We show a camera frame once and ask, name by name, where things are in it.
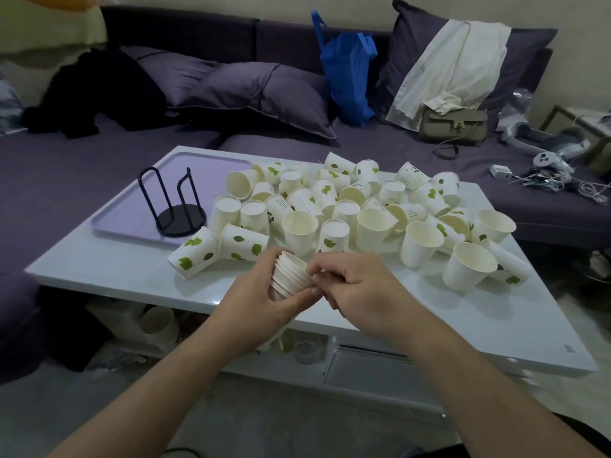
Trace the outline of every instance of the person's right hand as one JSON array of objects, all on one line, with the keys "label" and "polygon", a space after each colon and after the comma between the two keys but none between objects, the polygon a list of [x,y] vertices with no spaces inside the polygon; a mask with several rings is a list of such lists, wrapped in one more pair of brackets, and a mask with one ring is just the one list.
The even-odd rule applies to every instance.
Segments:
[{"label": "person's right hand", "polygon": [[307,272],[333,308],[372,336],[399,337],[420,305],[374,253],[319,253]]}]

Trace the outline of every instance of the person's left hand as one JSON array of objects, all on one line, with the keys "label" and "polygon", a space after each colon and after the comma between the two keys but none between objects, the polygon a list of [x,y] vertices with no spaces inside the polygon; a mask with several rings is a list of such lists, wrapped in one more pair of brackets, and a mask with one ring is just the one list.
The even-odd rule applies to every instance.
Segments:
[{"label": "person's left hand", "polygon": [[248,273],[236,278],[223,300],[200,328],[214,334],[231,361],[272,338],[284,325],[314,305],[323,292],[307,288],[280,302],[270,299],[276,258],[286,249],[266,249]]}]

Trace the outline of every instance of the hand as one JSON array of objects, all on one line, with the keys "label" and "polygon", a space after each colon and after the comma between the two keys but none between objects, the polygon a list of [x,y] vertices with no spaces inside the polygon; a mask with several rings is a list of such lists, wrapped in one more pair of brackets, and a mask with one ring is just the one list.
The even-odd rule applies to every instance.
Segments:
[{"label": "hand", "polygon": [[270,299],[277,257],[286,249],[266,249],[248,273],[236,278],[201,330],[214,333],[227,362],[272,338],[284,325],[314,305],[323,292],[307,288],[281,302]]},{"label": "hand", "polygon": [[409,309],[419,305],[373,253],[316,254],[307,272],[332,308],[373,336],[400,335],[406,330]]}]

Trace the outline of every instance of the purple pillow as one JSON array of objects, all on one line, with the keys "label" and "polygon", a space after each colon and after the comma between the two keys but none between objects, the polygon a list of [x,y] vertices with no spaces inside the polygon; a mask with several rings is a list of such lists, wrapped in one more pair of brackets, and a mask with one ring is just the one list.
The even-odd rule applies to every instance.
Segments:
[{"label": "purple pillow", "polygon": [[192,58],[147,46],[121,46],[141,65],[165,95],[167,107],[177,107],[191,89],[214,70],[214,61]]},{"label": "purple pillow", "polygon": [[[405,76],[416,64],[424,50],[448,22],[429,14],[403,0],[393,0],[399,13],[390,38],[388,61],[382,66],[378,84],[372,97],[371,108],[378,120],[386,121],[386,114],[397,95]],[[488,128],[493,132],[500,110],[511,98],[524,72],[538,51],[544,49],[556,36],[557,29],[512,29],[507,40],[507,54],[500,68],[494,90],[479,109],[488,113]]]},{"label": "purple pillow", "polygon": [[337,139],[327,115],[325,76],[276,63],[217,65],[178,109],[249,109],[305,132]]}]

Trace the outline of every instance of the table top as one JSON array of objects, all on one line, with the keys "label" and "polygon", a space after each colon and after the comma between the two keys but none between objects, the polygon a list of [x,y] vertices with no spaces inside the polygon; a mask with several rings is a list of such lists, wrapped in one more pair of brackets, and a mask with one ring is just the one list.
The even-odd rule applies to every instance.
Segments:
[{"label": "table top", "polygon": [[[176,151],[246,159],[253,163],[278,160],[185,146],[176,147],[166,157]],[[315,173],[320,164],[311,166]],[[379,176],[385,181],[394,174],[380,172]],[[491,208],[477,184],[461,182],[460,189],[461,206],[473,211]],[[387,245],[388,251],[398,250],[400,243],[401,238],[395,238]],[[511,236],[502,246],[526,260]],[[171,252],[172,248],[162,245],[94,233],[90,217],[26,271],[48,286],[210,313],[233,280],[252,267],[250,262],[219,261],[185,281],[166,260]],[[435,253],[430,262],[415,271],[405,268],[398,254],[382,257],[415,298],[476,349],[493,356],[514,358],[524,368],[534,371],[580,376],[597,369],[537,274],[533,273],[519,288],[509,288],[486,278],[473,291],[457,294],[441,280],[448,260],[445,254]],[[354,335],[358,331],[324,300],[297,316],[291,326],[328,335]]]}]

